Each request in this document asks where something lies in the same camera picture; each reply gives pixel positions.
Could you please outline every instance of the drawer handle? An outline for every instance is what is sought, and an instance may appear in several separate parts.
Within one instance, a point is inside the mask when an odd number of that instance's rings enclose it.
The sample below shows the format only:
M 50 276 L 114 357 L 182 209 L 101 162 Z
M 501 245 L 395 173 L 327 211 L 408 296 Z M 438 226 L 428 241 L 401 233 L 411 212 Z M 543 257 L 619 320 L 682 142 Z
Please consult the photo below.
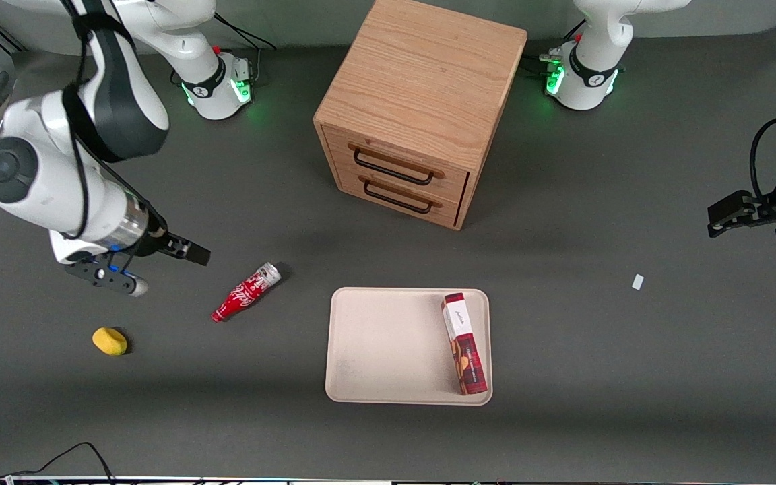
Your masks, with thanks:
M 422 209 L 421 207 L 410 205 L 410 203 L 394 200 L 391 197 L 382 195 L 381 193 L 375 193 L 375 191 L 371 191 L 367 187 L 370 187 L 370 181 L 364 181 L 364 193 L 366 193 L 370 197 L 375 197 L 375 199 L 384 200 L 387 203 L 393 203 L 394 205 L 398 205 L 400 207 L 403 207 L 404 209 L 407 209 L 407 211 L 418 212 L 419 214 L 426 214 L 430 212 L 430 209 L 433 208 L 432 202 L 428 203 L 426 209 Z
M 425 179 L 416 179 L 415 177 L 410 177 L 409 175 L 406 175 L 406 174 L 400 174 L 400 172 L 395 172 L 388 168 L 383 168 L 382 166 L 379 166 L 379 165 L 373 165 L 373 163 L 370 163 L 370 162 L 364 162 L 364 160 L 361 160 L 360 158 L 358 158 L 360 154 L 361 154 L 361 149 L 355 148 L 355 153 L 353 154 L 352 158 L 355 159 L 355 163 L 363 166 L 363 168 L 369 168 L 371 170 L 380 172 L 380 174 L 391 175 L 391 177 L 397 177 L 398 179 L 401 179 L 401 181 L 412 182 L 413 184 L 417 184 L 417 185 L 427 185 L 433 181 L 433 175 L 434 175 L 433 172 L 430 172 L 430 175 L 428 175 L 427 178 Z

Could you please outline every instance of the box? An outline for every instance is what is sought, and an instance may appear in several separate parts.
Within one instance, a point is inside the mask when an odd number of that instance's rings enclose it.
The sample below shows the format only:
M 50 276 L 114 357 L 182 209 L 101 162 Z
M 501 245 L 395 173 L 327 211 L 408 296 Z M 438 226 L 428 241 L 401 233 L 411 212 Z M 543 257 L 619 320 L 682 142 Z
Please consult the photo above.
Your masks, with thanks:
M 526 31 L 376 0 L 313 122 L 339 190 L 461 229 Z
M 472 333 L 472 320 L 465 306 L 463 294 L 447 295 L 443 301 L 443 316 L 447 328 L 447 337 L 451 342 L 453 362 L 459 377 L 459 392 L 468 394 L 485 393 L 487 382 L 484 368 L 475 346 Z

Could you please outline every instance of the cable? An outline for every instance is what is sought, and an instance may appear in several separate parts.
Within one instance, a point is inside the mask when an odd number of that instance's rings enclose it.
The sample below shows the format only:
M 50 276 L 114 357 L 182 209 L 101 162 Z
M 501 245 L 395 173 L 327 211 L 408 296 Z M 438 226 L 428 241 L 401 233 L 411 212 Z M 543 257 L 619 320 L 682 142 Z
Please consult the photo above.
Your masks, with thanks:
M 564 40 L 568 40 L 570 39 L 570 37 L 573 36 L 573 34 L 576 34 L 577 30 L 579 30 L 579 28 L 582 27 L 583 24 L 585 24 L 585 18 L 579 21 L 579 24 L 574 26 L 574 28 L 572 28 L 572 30 L 569 33 L 564 35 Z
M 104 468 L 104 475 L 107 476 L 108 482 L 110 482 L 111 485 L 116 485 L 116 481 L 113 480 L 113 473 L 110 470 L 110 466 L 107 465 L 107 461 L 104 460 L 104 457 L 98 451 L 98 448 L 95 448 L 95 445 L 93 445 L 92 443 L 90 443 L 88 441 L 83 441 L 83 442 L 77 443 L 76 445 L 71 446 L 70 448 L 66 449 L 65 451 L 62 451 L 60 454 L 55 455 L 55 457 L 53 457 L 52 460 L 47 461 L 46 463 L 44 463 L 44 466 L 40 467 L 37 470 L 20 470 L 19 472 L 6 473 L 4 475 L 0 475 L 0 480 L 2 480 L 6 476 L 35 475 L 37 473 L 43 472 L 44 470 L 46 470 L 46 467 L 48 467 L 51 464 L 53 464 L 54 461 L 58 460 L 59 458 L 64 457 L 64 455 L 67 455 L 71 451 L 74 451 L 74 449 L 80 448 L 80 446 L 82 446 L 82 445 L 86 445 L 89 448 L 92 448 L 92 451 L 95 452 L 95 456 L 98 457 L 98 461 L 101 461 L 101 466 Z
M 173 77 L 175 76 L 176 76 L 176 71 L 175 69 L 173 69 L 172 71 L 170 71 L 170 84 L 174 86 L 181 86 L 181 77 L 179 77 L 179 82 L 176 82 L 175 79 L 173 79 Z
M 250 36 L 255 38 L 258 41 L 261 41 L 268 47 L 271 47 L 273 51 L 276 51 L 278 48 L 274 44 L 270 43 L 268 40 L 263 39 L 262 37 L 256 36 L 256 34 L 251 34 L 250 32 L 247 32 L 246 30 L 243 30 L 241 27 L 236 27 L 235 25 L 231 24 L 227 19 L 224 18 L 224 16 L 220 15 L 218 12 L 215 12 L 215 18 L 218 19 L 223 24 L 226 24 L 229 28 L 232 28 L 232 30 L 235 30 L 237 32 L 240 32 L 241 34 L 245 34 L 245 36 Z
M 86 70 L 86 52 L 87 46 L 83 41 L 79 52 L 79 67 L 77 68 L 77 79 L 74 81 L 77 88 L 83 85 L 83 74 Z M 73 128 L 73 124 L 68 123 L 71 130 L 71 148 L 73 148 L 73 157 L 77 160 L 77 175 L 79 175 L 80 190 L 83 191 L 83 210 L 79 217 L 79 228 L 77 234 L 70 236 L 70 234 L 62 234 L 64 239 L 80 239 L 83 233 L 86 232 L 86 224 L 89 223 L 89 182 L 86 180 L 86 166 L 83 164 L 83 156 L 79 153 L 79 147 L 77 146 L 77 132 Z
M 252 40 L 249 39 L 248 36 L 253 37 L 253 39 L 259 40 L 262 43 L 264 43 L 267 46 L 270 46 L 272 50 L 277 50 L 277 46 L 270 43 L 268 40 L 263 39 L 262 37 L 256 36 L 255 34 L 251 34 L 250 32 L 247 32 L 246 30 L 243 30 L 243 28 L 236 27 L 235 25 L 231 24 L 227 19 L 224 18 L 224 16 L 220 15 L 219 13 L 215 12 L 215 19 L 217 19 L 221 24 L 224 24 L 225 26 L 231 28 L 231 30 L 238 34 L 239 37 L 246 40 L 247 43 L 249 43 L 251 46 L 253 46 L 254 49 L 256 49 L 256 73 L 253 74 L 253 81 L 259 80 L 259 74 L 262 72 L 262 48 L 257 46 L 256 43 L 254 43 Z
M 760 183 L 758 183 L 756 177 L 756 151 L 760 146 L 760 140 L 763 138 L 765 132 L 775 124 L 776 119 L 763 124 L 763 128 L 760 128 L 760 130 L 756 132 L 754 141 L 750 145 L 750 184 L 752 185 L 752 189 L 754 189 L 754 196 L 760 201 L 763 200 L 763 191 L 760 190 Z

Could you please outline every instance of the tray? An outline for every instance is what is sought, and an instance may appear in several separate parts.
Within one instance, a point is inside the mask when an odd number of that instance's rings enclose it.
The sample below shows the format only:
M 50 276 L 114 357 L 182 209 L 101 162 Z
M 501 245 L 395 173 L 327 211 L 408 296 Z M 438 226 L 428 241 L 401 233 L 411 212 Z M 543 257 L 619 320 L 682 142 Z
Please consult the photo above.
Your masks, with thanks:
M 441 301 L 462 292 L 487 380 L 464 396 Z M 492 398 L 490 301 L 456 288 L 341 288 L 331 298 L 325 392 L 336 402 L 483 406 Z

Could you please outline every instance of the black cable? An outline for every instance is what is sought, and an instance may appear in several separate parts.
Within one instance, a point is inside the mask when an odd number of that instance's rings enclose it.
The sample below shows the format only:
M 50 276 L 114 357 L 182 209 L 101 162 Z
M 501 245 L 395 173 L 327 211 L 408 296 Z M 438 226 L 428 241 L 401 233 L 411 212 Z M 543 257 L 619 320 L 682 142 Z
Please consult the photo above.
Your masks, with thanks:
M 776 119 L 770 120 L 763 124 L 763 128 L 760 128 L 760 130 L 756 132 L 754 141 L 750 145 L 750 184 L 752 185 L 752 189 L 754 189 L 754 197 L 760 200 L 760 202 L 763 200 L 763 191 L 760 190 L 760 183 L 758 183 L 758 179 L 756 177 L 756 151 L 760 146 L 760 140 L 763 138 L 765 132 L 775 124 Z
M 46 463 L 44 463 L 44 466 L 40 467 L 37 470 L 20 470 L 19 472 L 6 473 L 4 475 L 0 475 L 0 480 L 2 480 L 6 476 L 34 475 L 34 474 L 43 472 L 44 470 L 46 470 L 46 467 L 48 467 L 51 464 L 53 464 L 54 461 L 58 460 L 59 458 L 64 457 L 64 455 L 67 455 L 71 451 L 74 451 L 74 449 L 80 448 L 80 446 L 82 446 L 82 445 L 86 445 L 89 448 L 92 448 L 92 451 L 94 451 L 95 455 L 98 457 L 98 461 L 101 461 L 101 466 L 104 467 L 104 475 L 107 476 L 108 482 L 110 482 L 110 484 L 112 484 L 112 485 L 116 485 L 116 481 L 113 480 L 113 474 L 112 474 L 112 472 L 110 470 L 110 466 L 107 465 L 107 461 L 104 460 L 104 457 L 101 455 L 101 453 L 98 451 L 98 449 L 95 448 L 95 445 L 93 445 L 92 443 L 90 443 L 88 441 L 83 441 L 83 442 L 77 443 L 76 445 L 71 446 L 70 448 L 66 449 L 65 451 L 62 451 L 60 454 L 55 455 L 55 457 L 53 457 L 52 460 L 47 461 Z
M 215 12 L 215 18 L 218 19 L 222 24 L 225 24 L 227 27 L 232 28 L 232 30 L 235 30 L 237 32 L 240 32 L 241 34 L 246 34 L 246 36 L 250 36 L 255 38 L 258 41 L 261 41 L 267 46 L 270 46 L 272 50 L 277 50 L 277 46 L 270 43 L 268 40 L 263 39 L 262 37 L 256 36 L 256 34 L 251 34 L 250 32 L 247 32 L 246 30 L 243 30 L 241 27 L 236 27 L 235 25 L 231 24 L 227 19 L 224 18 L 224 16 L 220 15 L 218 12 Z
M 79 53 L 79 67 L 77 68 L 77 79 L 74 81 L 78 86 L 83 85 L 83 74 L 86 71 L 86 43 L 83 42 L 80 47 Z M 71 236 L 70 234 L 62 234 L 65 239 L 80 239 L 83 233 L 86 232 L 86 224 L 89 222 L 89 183 L 86 179 L 86 166 L 83 164 L 83 157 L 80 156 L 79 147 L 77 147 L 77 132 L 73 128 L 73 124 L 68 123 L 71 130 L 71 148 L 73 148 L 73 156 L 77 160 L 77 174 L 79 175 L 80 190 L 83 191 L 83 210 L 79 217 L 79 228 L 77 234 Z
M 142 237 L 137 239 L 136 245 L 130 247 L 130 251 L 127 251 L 127 261 L 124 261 L 124 266 L 121 267 L 121 274 L 124 274 L 124 271 L 130 266 L 130 261 L 133 261 L 133 257 L 139 251 L 139 246 L 142 246 Z
M 227 22 L 224 22 L 224 21 L 221 21 L 221 23 L 222 23 L 222 24 L 224 24 L 224 25 L 226 25 L 227 27 L 231 28 L 231 30 L 232 30 L 232 31 L 233 31 L 235 34 L 238 34 L 238 36 L 239 36 L 239 37 L 241 37 L 242 39 L 246 40 L 246 41 L 247 41 L 247 43 L 249 43 L 251 46 L 253 46 L 253 48 L 254 48 L 254 49 L 256 49 L 256 51 L 257 51 L 257 52 L 259 52 L 259 50 L 261 50 L 261 47 L 257 46 L 255 43 L 253 43 L 253 41 L 252 41 L 252 40 L 250 40 L 249 38 L 247 38 L 247 37 L 245 36 L 245 34 L 241 34 L 241 33 L 239 32 L 239 30 L 238 30 L 238 28 L 237 28 L 237 27 L 235 27 L 235 26 L 234 26 L 234 25 L 232 25 L 232 24 L 227 24 Z
M 568 39 L 570 39 L 570 37 L 572 37 L 572 36 L 573 36 L 573 34 L 576 34 L 576 33 L 577 33 L 577 31 L 579 30 L 579 28 L 580 28 L 580 27 L 582 27 L 582 25 L 583 25 L 583 24 L 585 24 L 585 18 L 584 18 L 584 19 L 582 19 L 581 21 L 579 21 L 579 24 L 577 24 L 576 26 L 574 26 L 574 28 L 572 28 L 572 30 L 571 30 L 569 33 L 565 34 L 565 35 L 564 35 L 564 39 L 565 39 L 565 40 L 568 40 Z

